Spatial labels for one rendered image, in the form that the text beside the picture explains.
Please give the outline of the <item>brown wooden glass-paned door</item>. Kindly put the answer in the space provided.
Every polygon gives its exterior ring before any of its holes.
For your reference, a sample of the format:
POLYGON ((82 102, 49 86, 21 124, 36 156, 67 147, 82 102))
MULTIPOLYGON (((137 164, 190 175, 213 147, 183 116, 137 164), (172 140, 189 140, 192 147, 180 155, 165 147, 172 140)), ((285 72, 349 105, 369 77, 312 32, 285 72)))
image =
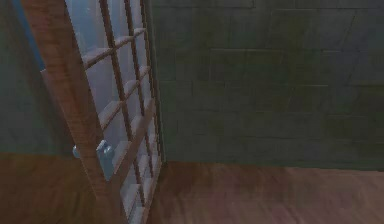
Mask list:
POLYGON ((105 224, 146 224, 161 169, 145 0, 21 0, 105 224), (115 151, 105 180, 96 149, 115 151))

